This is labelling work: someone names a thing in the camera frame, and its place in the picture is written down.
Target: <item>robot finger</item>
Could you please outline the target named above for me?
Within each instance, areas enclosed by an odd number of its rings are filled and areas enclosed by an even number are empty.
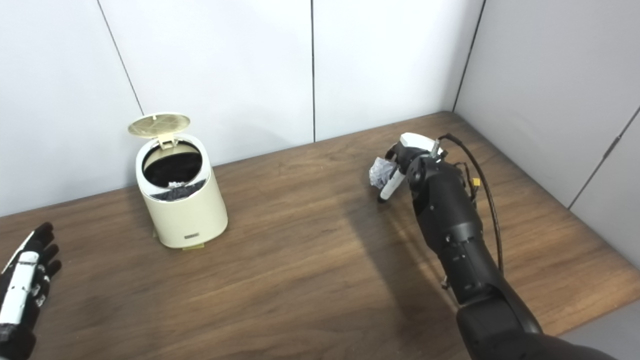
[[[385,160],[391,160],[394,158],[394,156],[396,155],[396,144],[397,143],[391,145],[389,150],[387,150],[387,153],[385,154]]]
[[[40,264],[49,264],[53,257],[60,251],[60,248],[57,245],[50,245],[40,255],[39,263]]]
[[[49,276],[49,280],[51,280],[51,277],[56,275],[61,268],[62,263],[60,262],[60,260],[54,260],[49,265],[47,265],[47,275]]]
[[[53,225],[50,222],[46,222],[40,226],[38,226],[34,231],[31,237],[31,240],[39,241],[42,244],[42,247],[46,247],[50,244],[54,239],[53,236]]]

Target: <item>black robotic arm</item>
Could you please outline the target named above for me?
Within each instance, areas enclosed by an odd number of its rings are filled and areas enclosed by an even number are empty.
[[[453,135],[441,138],[462,146],[478,168],[462,142]],[[378,201],[387,201],[407,179],[420,230],[438,256],[446,285],[461,306],[456,320],[471,358],[615,360],[598,350],[543,334],[535,316],[493,261],[483,240],[475,195],[467,193],[463,172],[444,161],[445,156],[439,140],[403,134],[385,156],[397,165]]]

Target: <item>crumpled paper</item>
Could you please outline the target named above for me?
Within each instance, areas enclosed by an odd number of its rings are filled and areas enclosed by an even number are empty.
[[[375,186],[379,189],[385,187],[389,179],[391,178],[391,173],[394,171],[396,167],[396,163],[385,160],[383,158],[376,158],[376,161],[373,162],[373,166],[369,169],[369,180],[372,186]]]

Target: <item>wall seam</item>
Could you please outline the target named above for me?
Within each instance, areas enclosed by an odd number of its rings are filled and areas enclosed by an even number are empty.
[[[476,30],[474,31],[474,37],[471,40],[471,46],[469,46],[469,52],[467,53],[467,61],[465,62],[465,68],[462,70],[462,76],[460,77],[460,84],[458,85],[458,92],[456,93],[456,100],[453,102],[453,108],[451,109],[451,112],[456,111],[456,105],[458,105],[458,97],[460,96],[460,90],[462,89],[462,82],[464,82],[465,75],[467,74],[469,59],[471,59],[471,51],[474,49],[474,44],[476,43],[476,36],[478,34],[478,28],[480,27],[480,20],[482,20],[482,14],[484,13],[485,4],[486,4],[486,0],[483,0],[482,7],[480,8],[480,15],[478,15],[478,22],[476,23]]]
[[[627,125],[625,125],[625,127],[622,129],[620,134],[618,136],[616,136],[615,139],[613,139],[613,142],[611,142],[609,148],[607,148],[607,150],[605,151],[604,155],[602,156],[602,159],[600,159],[600,162],[598,162],[598,165],[596,166],[596,169],[594,169],[593,172],[591,173],[591,175],[587,178],[587,181],[585,181],[584,185],[582,185],[582,188],[580,188],[580,191],[578,191],[578,194],[576,194],[576,196],[573,198],[573,201],[571,201],[571,204],[569,204],[567,209],[571,210],[572,206],[578,200],[580,195],[582,195],[582,192],[584,191],[584,189],[586,189],[587,185],[589,185],[589,183],[591,182],[591,179],[593,179],[593,177],[598,172],[598,170],[600,170],[600,167],[602,166],[604,161],[609,157],[609,155],[611,154],[611,152],[613,151],[615,146],[618,145],[618,143],[620,142],[620,139],[622,139],[622,136],[625,134],[625,132],[627,132],[627,129],[629,128],[631,123],[636,119],[636,117],[637,117],[639,112],[640,112],[640,106],[638,106],[638,108],[636,109],[636,112],[634,112],[634,114],[631,116],[631,119],[629,119],[629,121],[627,121]]]
[[[122,59],[122,55],[120,54],[120,49],[118,48],[118,44],[116,44],[116,39],[113,37],[113,33],[111,32],[111,26],[109,26],[109,22],[107,21],[107,17],[104,14],[104,10],[102,9],[102,4],[100,4],[100,0],[96,0],[98,3],[98,7],[100,8],[100,13],[102,14],[102,18],[104,19],[104,23],[107,26],[107,30],[109,30],[109,36],[111,37],[111,41],[113,42],[113,46],[116,48],[116,52],[118,53],[118,57],[120,59],[120,64],[122,64],[122,68],[124,69],[124,73],[127,76],[127,81],[129,82],[129,86],[131,86],[131,91],[133,92],[133,96],[136,98],[136,103],[138,103],[138,108],[140,109],[140,113],[142,115],[145,112],[142,110],[142,105],[140,104],[140,99],[138,98],[138,94],[136,93],[136,89],[133,87],[133,83],[131,82],[131,77],[129,76],[129,72],[127,71],[127,67],[124,65],[124,60]]]

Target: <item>black and white robotic hand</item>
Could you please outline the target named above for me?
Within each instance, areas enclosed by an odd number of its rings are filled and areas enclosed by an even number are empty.
[[[484,244],[483,224],[475,203],[477,186],[466,163],[445,161],[447,153],[440,149],[440,141],[445,139],[465,151],[484,186],[496,232],[498,265]],[[477,161],[459,139],[451,134],[432,140],[405,133],[385,159],[395,161],[396,168],[378,201],[388,201],[407,179],[416,221],[446,273],[443,287],[452,290],[460,305],[456,320],[471,359],[614,360],[598,350],[543,334],[537,319],[503,276],[491,192]],[[465,166],[466,181],[458,165]]]
[[[53,260],[53,225],[31,232],[0,275],[0,360],[26,360],[36,343],[33,327],[49,296],[51,278],[61,268]]]

